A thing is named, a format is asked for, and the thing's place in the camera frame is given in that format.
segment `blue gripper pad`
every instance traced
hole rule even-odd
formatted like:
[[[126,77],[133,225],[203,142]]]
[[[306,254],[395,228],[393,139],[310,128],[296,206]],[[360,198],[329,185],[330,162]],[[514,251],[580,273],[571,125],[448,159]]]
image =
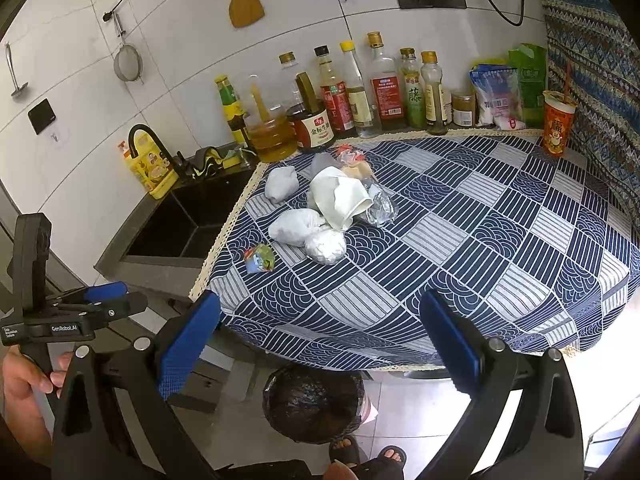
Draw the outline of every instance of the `blue gripper pad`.
[[[127,285],[122,282],[107,283],[105,285],[90,286],[84,292],[85,301],[95,303],[96,301],[109,301],[119,298],[127,293]]]
[[[164,400],[184,386],[207,340],[218,326],[220,298],[205,290],[185,316],[190,318],[159,361],[158,392]]]
[[[456,325],[449,305],[436,290],[427,290],[420,298],[420,321],[451,374],[454,386],[473,398],[480,387],[480,357]]]

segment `tiled floor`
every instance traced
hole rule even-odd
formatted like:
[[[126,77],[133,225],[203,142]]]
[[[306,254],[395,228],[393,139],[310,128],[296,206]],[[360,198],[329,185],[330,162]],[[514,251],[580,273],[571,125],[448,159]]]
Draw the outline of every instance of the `tiled floor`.
[[[640,394],[636,373],[640,348],[635,344],[640,328],[640,296],[605,331],[593,349],[567,361],[574,384],[585,444],[591,433],[605,424]],[[262,413],[261,390],[271,373],[260,368],[248,398],[227,402],[213,415],[208,438],[198,443],[204,457],[218,468],[299,458],[312,473],[320,474],[329,463],[327,445],[297,444],[274,431]],[[469,398],[449,380],[411,380],[386,372],[372,372],[366,391],[378,408],[378,418],[355,434],[366,456],[375,456],[389,444],[408,455],[404,474],[414,480],[440,449],[462,416]],[[512,392],[503,416],[476,470],[495,461],[517,409],[520,392]],[[190,432],[187,420],[185,426]]]

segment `metal screw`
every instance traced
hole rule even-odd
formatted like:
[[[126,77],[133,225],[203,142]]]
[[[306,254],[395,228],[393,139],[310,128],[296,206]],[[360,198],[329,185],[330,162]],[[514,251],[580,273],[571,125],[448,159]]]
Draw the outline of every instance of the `metal screw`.
[[[559,351],[557,348],[550,348],[549,357],[551,357],[553,361],[560,361],[562,360],[562,352]]]
[[[146,350],[151,345],[151,339],[148,337],[139,337],[133,342],[133,348],[136,350]]]
[[[82,345],[76,348],[76,357],[83,359],[88,355],[89,355],[89,347],[87,345]]]
[[[506,345],[499,337],[492,337],[489,339],[489,348],[494,352],[502,352],[506,348]]]

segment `foot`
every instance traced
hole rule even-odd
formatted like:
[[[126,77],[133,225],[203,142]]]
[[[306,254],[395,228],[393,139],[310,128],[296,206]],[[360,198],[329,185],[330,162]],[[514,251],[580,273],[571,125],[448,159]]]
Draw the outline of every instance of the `foot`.
[[[383,456],[386,456],[391,460],[395,460],[396,462],[402,463],[402,457],[395,449],[387,449]]]
[[[339,440],[338,442],[332,444],[334,449],[342,449],[344,447],[351,447],[352,443],[351,440],[349,440],[348,438],[344,438],[342,440]],[[347,467],[356,467],[358,464],[354,464],[354,463],[348,463],[345,464],[345,466]]]

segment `yellow detergent bottle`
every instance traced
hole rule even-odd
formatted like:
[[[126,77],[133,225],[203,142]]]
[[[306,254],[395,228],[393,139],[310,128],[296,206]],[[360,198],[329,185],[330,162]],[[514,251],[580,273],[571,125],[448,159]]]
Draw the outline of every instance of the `yellow detergent bottle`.
[[[123,140],[118,144],[118,147],[129,169],[146,189],[146,192],[159,200],[176,183],[178,174],[172,168],[171,162],[160,155],[160,148],[148,133],[142,130],[136,132],[135,143],[138,150],[136,158],[131,157],[126,141]]]

